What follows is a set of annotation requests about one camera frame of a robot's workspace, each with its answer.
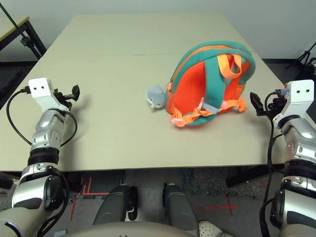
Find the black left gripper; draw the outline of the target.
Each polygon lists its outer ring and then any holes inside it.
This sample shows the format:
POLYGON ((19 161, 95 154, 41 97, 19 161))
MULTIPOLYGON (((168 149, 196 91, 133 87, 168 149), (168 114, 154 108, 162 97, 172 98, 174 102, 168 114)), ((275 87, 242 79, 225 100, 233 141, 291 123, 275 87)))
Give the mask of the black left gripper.
POLYGON ((73 86, 72 93, 69 95, 63 95, 62 92, 55 90, 55 97, 62 105, 71 105, 69 100, 73 99, 77 101, 79 99, 80 89, 78 85, 73 86))

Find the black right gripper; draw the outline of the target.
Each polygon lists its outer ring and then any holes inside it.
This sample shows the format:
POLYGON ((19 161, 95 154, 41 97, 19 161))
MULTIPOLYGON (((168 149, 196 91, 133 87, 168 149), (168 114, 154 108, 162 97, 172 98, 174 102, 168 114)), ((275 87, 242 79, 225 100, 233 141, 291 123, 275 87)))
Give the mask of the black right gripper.
MULTIPOLYGON (((268 100, 271 95, 268 95, 265 99, 265 109, 266 110, 282 110, 286 104, 286 99, 284 96, 278 96, 272 100, 271 103, 268 104, 268 100)), ((262 103, 260 97, 254 93, 250 92, 250 102, 254 109, 256 110, 256 115, 262 115, 262 103)))

